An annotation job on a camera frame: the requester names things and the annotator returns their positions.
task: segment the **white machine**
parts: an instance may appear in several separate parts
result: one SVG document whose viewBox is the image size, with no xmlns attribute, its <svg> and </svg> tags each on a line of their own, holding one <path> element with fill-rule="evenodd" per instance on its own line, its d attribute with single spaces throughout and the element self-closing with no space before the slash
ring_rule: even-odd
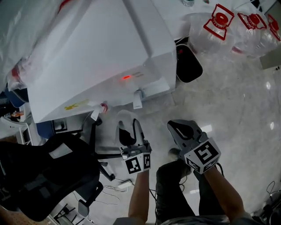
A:
<svg viewBox="0 0 281 225">
<path fill-rule="evenodd" d="M 151 0 L 70 1 L 30 57 L 38 58 L 28 85 L 36 123 L 175 88 L 176 46 Z"/>
</svg>

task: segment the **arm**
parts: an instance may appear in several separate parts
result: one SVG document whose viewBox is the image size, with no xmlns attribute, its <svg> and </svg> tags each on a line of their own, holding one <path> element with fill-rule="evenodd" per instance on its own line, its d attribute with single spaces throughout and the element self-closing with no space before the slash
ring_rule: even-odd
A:
<svg viewBox="0 0 281 225">
<path fill-rule="evenodd" d="M 229 220 L 232 222 L 241 217 L 245 213 L 243 201 L 234 187 L 215 167 L 209 169 L 204 175 Z"/>
<path fill-rule="evenodd" d="M 148 220 L 149 207 L 149 171 L 139 173 L 129 206 L 129 217 L 140 218 L 144 223 Z"/>
</svg>

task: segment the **office chair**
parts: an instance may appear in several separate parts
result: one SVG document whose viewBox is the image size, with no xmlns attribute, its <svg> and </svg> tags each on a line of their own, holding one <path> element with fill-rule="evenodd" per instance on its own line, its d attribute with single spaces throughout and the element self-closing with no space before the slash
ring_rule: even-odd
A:
<svg viewBox="0 0 281 225">
<path fill-rule="evenodd" d="M 96 125 L 92 125 L 90 145 L 79 134 L 69 133 L 56 134 L 42 146 L 0 142 L 0 205 L 42 221 L 64 197 L 77 191 L 86 200 L 79 201 L 78 211 L 86 217 L 103 189 L 100 172 L 110 181 L 115 178 L 103 168 L 107 163 L 98 159 L 122 157 L 95 152 Z M 63 143 L 72 152 L 53 159 L 49 153 Z"/>
</svg>

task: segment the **tiled floor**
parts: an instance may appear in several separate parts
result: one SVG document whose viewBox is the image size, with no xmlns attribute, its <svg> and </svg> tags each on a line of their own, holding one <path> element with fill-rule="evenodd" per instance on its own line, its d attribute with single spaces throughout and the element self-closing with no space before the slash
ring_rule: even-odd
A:
<svg viewBox="0 0 281 225">
<path fill-rule="evenodd" d="M 273 74 L 272 69 L 262 71 L 259 61 L 234 63 L 215 57 L 199 59 L 204 67 L 201 77 L 191 83 L 178 82 L 171 94 L 144 102 L 142 109 L 134 111 L 153 150 L 150 187 L 155 188 L 156 171 L 168 162 L 167 152 L 175 145 L 167 122 L 173 119 L 195 120 L 200 127 L 207 128 L 208 136 L 216 141 L 222 152 L 220 163 L 225 177 L 240 193 L 245 209 L 251 213 L 268 198 L 268 184 L 273 180 L 280 184 L 281 73 Z M 115 147 L 115 117 L 121 109 L 132 111 L 133 107 L 117 107 L 102 115 L 103 124 L 97 129 L 97 150 Z M 127 175 L 120 159 L 108 162 L 108 171 L 117 178 L 135 181 L 135 176 Z M 109 182 L 104 177 L 101 177 L 101 182 L 115 187 L 119 184 L 117 180 Z M 198 182 L 194 175 L 190 175 L 184 185 L 184 195 L 198 214 L 200 196 L 196 192 Z M 118 206 L 93 203 L 89 219 L 97 225 L 110 225 L 116 218 L 127 215 L 133 187 L 129 187 L 128 193 L 104 191 L 118 196 L 120 203 Z M 73 194 L 64 201 L 78 206 Z M 97 201 L 119 202 L 104 193 Z M 154 210 L 155 203 L 151 197 L 150 223 L 155 222 Z"/>
</svg>

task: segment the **shoe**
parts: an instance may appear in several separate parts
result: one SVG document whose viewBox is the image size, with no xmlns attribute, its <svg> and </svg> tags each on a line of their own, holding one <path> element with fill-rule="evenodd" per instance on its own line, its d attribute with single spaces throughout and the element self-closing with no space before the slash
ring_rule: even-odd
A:
<svg viewBox="0 0 281 225">
<path fill-rule="evenodd" d="M 180 150 L 179 149 L 176 149 L 176 148 L 170 149 L 169 152 L 168 152 L 168 156 L 169 156 L 170 161 L 174 162 L 174 161 L 177 161 L 177 160 L 181 160 L 179 158 L 179 154 L 180 154 Z M 182 171 L 181 178 L 184 178 L 184 177 L 190 175 L 191 173 L 192 173 L 191 167 L 186 165 L 184 171 Z"/>
</svg>

